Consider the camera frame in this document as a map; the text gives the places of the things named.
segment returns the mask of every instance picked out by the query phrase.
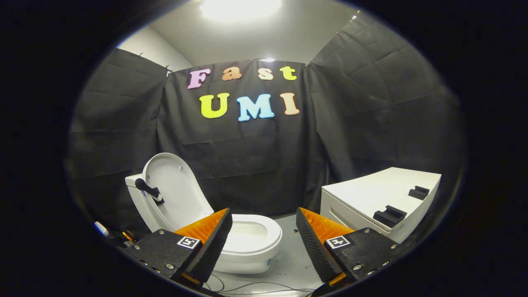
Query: letter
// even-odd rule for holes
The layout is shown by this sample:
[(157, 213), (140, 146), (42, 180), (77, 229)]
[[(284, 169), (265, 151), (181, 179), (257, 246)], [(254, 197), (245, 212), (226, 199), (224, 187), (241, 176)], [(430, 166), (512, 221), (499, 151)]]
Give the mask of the letter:
[(284, 105), (286, 106), (286, 110), (284, 111), (285, 115), (291, 116), (296, 115), (300, 113), (300, 110), (297, 109), (294, 102), (294, 96), (293, 93), (282, 93), (279, 95), (284, 100)]
[(205, 95), (200, 97), (202, 102), (202, 115), (206, 118), (221, 117), (228, 111), (228, 97), (229, 93), (218, 94), (220, 98), (220, 108), (218, 110), (212, 110), (211, 103), (214, 99), (213, 95)]
[(271, 69), (260, 68), (257, 72), (259, 72), (259, 78), (262, 80), (272, 80), (273, 79), (273, 74), (271, 74)]
[(191, 82), (187, 86), (187, 89), (195, 89), (202, 85), (200, 81), (205, 80), (205, 75), (210, 74), (211, 69), (207, 68), (207, 69), (202, 69), (202, 70), (197, 70), (197, 71), (191, 71), (189, 73), (191, 74)]
[(222, 75), (223, 80), (239, 79), (242, 77), (240, 73), (240, 68), (238, 67), (229, 67), (224, 70), (224, 75)]
[(259, 111), (260, 118), (274, 117), (275, 114), (271, 111), (271, 106), (269, 105), (270, 97), (270, 94), (261, 94), (255, 103), (247, 96), (238, 98), (237, 102), (240, 104), (240, 117), (238, 121), (244, 122), (249, 120), (248, 112), (253, 118), (257, 118)]
[(282, 74), (284, 75), (284, 78), (286, 78), (287, 80), (296, 80), (297, 79), (296, 76), (291, 75), (293, 72), (295, 72), (295, 69), (292, 69), (290, 66), (282, 67), (279, 70), (282, 71)]

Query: white box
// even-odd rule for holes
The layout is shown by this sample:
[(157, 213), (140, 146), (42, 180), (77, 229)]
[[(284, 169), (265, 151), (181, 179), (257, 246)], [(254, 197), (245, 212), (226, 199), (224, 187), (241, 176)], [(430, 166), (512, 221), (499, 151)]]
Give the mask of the white box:
[[(320, 214), (354, 230), (370, 227), (400, 244), (429, 209), (440, 177), (441, 174), (392, 167), (361, 178), (325, 185), (322, 187)], [(415, 186), (429, 190), (423, 200), (409, 196), (409, 190)], [(392, 228), (374, 219), (374, 213), (385, 211), (386, 206), (407, 213)]]

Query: blue letter m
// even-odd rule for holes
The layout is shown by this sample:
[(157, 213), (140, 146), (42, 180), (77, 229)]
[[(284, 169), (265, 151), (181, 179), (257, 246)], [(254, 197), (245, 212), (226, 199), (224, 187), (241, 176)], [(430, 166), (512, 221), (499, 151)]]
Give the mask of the blue letter m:
[(274, 117), (275, 114), (271, 111), (271, 106), (269, 105), (270, 97), (270, 94), (261, 94), (257, 98), (256, 103), (253, 103), (247, 96), (238, 98), (237, 102), (240, 104), (240, 117), (238, 120), (241, 122), (249, 120), (248, 112), (253, 118), (257, 118), (259, 111), (260, 118)]

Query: black fabric backdrop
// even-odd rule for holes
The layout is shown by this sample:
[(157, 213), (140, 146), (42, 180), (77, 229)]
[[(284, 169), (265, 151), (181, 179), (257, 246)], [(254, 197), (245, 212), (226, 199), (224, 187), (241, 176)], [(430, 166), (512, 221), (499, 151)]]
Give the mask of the black fabric backdrop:
[(398, 34), (362, 13), (307, 69), (329, 183), (389, 167), (442, 174), (422, 224), (404, 244), (441, 220), (465, 170), (458, 99), (432, 65)]
[[(242, 77), (222, 80), (239, 67)], [(280, 68), (296, 70), (286, 80)], [(211, 69), (187, 89), (190, 72)], [(261, 80), (259, 68), (273, 71)], [(86, 85), (72, 124), (73, 192), (111, 230), (148, 232), (124, 177), (159, 152), (180, 156), (214, 210), (281, 215), (319, 211), (320, 188), (391, 166), (442, 174), (423, 221), (441, 220), (466, 157), (458, 99), (407, 41), (362, 14), (308, 65), (238, 61), (171, 73), (116, 50)], [(219, 118), (201, 114), (199, 98), (229, 93)], [(279, 94), (293, 92), (300, 113), (285, 115)], [(271, 94), (271, 118), (239, 122), (237, 98)], [(412, 243), (427, 228), (415, 230)]]
[[(290, 66), (296, 80), (286, 80), (280, 68)], [(239, 79), (222, 80), (223, 70), (238, 67)], [(211, 69), (202, 85), (187, 89), (190, 72)], [(273, 80), (258, 78), (269, 68)], [(216, 63), (171, 73), (158, 116), (158, 151), (180, 156), (193, 170), (211, 207), (230, 207), (234, 213), (282, 215), (299, 206), (317, 210), (325, 176), (325, 159), (315, 131), (314, 109), (302, 63), (240, 61)], [(227, 92), (228, 109), (219, 118), (201, 114), (199, 98)], [(285, 115), (279, 94), (292, 92), (300, 113)], [(237, 98), (253, 102), (270, 94), (270, 118), (239, 122)]]
[(113, 231), (149, 232), (125, 185), (156, 154), (156, 117), (164, 67), (116, 49), (80, 94), (67, 166), (72, 193), (94, 220)]

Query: floor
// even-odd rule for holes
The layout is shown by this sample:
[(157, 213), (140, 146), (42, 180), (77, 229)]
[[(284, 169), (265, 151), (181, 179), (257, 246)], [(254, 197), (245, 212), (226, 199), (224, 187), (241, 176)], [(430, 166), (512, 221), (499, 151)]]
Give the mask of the floor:
[(211, 291), (219, 291), (229, 297), (255, 294), (259, 297), (304, 297), (321, 286), (323, 282), (312, 266), (299, 232), (296, 232), (295, 214), (273, 219), (282, 228), (282, 240), (279, 253), (271, 259), (268, 271), (253, 275), (213, 271), (204, 287), (209, 289), (209, 286)]

